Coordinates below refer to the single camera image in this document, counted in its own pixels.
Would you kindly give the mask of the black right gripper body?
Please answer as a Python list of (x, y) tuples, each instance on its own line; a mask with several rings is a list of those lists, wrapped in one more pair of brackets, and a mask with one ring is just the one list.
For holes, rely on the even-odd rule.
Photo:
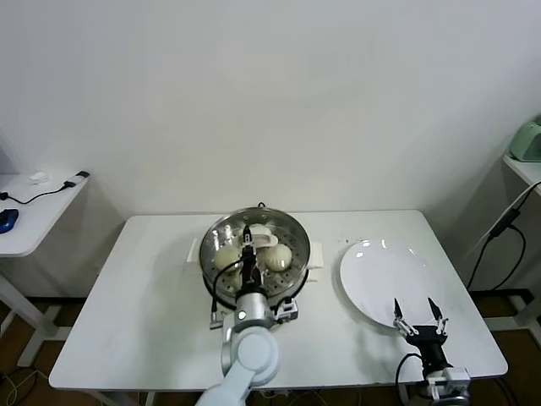
[(417, 333), (407, 335), (407, 343), (419, 350), (423, 375), (441, 371), (445, 368), (451, 368), (443, 350), (443, 344), (447, 336), (443, 332), (438, 332), (436, 326), (415, 326)]

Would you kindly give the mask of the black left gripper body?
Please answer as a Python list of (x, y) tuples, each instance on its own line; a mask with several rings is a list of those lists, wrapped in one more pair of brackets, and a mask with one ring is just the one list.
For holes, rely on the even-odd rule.
[(265, 290), (262, 283), (262, 276), (257, 267), (257, 257), (255, 254), (242, 254), (241, 269), (241, 288), (239, 294), (259, 293), (264, 294)]

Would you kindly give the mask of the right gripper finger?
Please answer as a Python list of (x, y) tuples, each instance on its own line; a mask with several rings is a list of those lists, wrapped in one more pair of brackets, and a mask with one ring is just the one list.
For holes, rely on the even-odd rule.
[(415, 327), (408, 324), (403, 318), (402, 309), (397, 299), (394, 299), (393, 326), (403, 337), (416, 336), (419, 334), (419, 331)]
[(433, 326), (431, 335), (433, 337), (446, 336), (446, 324), (448, 322), (448, 319), (443, 316), (440, 307), (430, 297), (428, 297), (428, 301), (429, 307), (435, 320), (435, 325)]

